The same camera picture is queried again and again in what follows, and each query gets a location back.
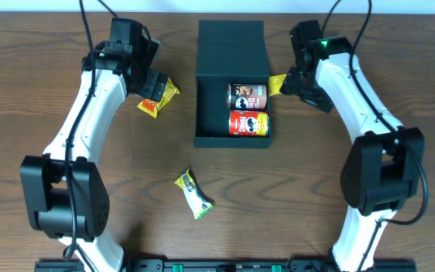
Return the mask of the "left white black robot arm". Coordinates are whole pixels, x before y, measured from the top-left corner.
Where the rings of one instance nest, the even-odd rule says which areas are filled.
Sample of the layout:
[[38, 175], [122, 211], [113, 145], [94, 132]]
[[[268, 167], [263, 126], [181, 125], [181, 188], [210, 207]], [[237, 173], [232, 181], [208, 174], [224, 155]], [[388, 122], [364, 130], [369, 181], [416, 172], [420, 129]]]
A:
[[162, 97], [166, 75], [150, 64], [159, 41], [101, 42], [82, 61], [79, 93], [41, 156], [26, 156], [20, 179], [29, 224], [65, 245], [63, 260], [36, 271], [123, 271], [125, 250], [106, 227], [110, 198], [97, 165], [116, 111], [129, 94]]

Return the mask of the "black gift box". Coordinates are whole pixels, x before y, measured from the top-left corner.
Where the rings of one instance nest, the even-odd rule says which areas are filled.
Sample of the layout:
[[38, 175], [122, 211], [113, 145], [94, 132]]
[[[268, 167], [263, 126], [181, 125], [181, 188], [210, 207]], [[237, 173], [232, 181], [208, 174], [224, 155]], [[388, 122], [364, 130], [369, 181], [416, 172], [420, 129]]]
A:
[[230, 133], [228, 85], [267, 85], [270, 64], [259, 20], [200, 20], [196, 63], [195, 147], [268, 148], [264, 137]]

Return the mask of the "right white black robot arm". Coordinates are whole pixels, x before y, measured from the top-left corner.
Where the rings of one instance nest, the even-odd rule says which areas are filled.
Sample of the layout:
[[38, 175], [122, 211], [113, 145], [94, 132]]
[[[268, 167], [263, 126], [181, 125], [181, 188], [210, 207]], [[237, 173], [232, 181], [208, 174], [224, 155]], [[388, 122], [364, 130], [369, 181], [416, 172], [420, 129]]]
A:
[[347, 214], [332, 247], [335, 269], [367, 271], [385, 227], [401, 223], [396, 213], [424, 180], [424, 137], [381, 102], [345, 37], [290, 38], [296, 65], [282, 93], [327, 113], [336, 109], [352, 142], [340, 176]]

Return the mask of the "green white snack packet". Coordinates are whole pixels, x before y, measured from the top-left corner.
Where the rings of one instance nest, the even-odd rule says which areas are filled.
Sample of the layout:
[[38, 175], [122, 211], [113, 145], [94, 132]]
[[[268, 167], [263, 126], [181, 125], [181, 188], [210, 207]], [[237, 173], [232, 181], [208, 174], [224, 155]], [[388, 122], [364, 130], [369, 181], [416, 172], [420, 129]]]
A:
[[182, 189], [195, 220], [199, 220], [214, 208], [214, 202], [202, 192], [190, 168], [183, 172], [174, 184]]

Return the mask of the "dark brown Pringles can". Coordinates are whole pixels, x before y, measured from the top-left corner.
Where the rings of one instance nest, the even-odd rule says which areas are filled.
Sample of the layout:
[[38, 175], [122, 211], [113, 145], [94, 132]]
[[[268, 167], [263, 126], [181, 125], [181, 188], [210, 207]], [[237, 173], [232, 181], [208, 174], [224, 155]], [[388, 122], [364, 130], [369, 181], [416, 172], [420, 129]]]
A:
[[227, 106], [231, 110], [265, 110], [267, 86], [251, 84], [229, 84]]

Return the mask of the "red Pringles can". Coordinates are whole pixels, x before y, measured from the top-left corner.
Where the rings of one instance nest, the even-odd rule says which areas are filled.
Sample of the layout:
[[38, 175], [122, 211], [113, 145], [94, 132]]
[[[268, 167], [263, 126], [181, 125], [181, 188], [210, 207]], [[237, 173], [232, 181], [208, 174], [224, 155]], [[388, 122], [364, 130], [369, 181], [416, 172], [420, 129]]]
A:
[[231, 110], [229, 133], [240, 137], [266, 137], [270, 127], [267, 112]]

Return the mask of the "yellow peanut butter sandwich packet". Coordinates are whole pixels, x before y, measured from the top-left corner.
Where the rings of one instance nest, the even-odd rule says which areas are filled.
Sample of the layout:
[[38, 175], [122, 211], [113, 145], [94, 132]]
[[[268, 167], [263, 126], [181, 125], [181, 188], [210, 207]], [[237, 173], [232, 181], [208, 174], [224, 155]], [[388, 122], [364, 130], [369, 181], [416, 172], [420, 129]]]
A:
[[180, 90], [172, 82], [172, 80], [168, 78], [162, 99], [159, 102], [155, 102], [154, 100], [150, 99], [144, 99], [137, 105], [137, 108], [153, 118], [156, 118], [159, 115], [160, 110], [166, 104], [168, 104], [176, 94], [180, 94]]

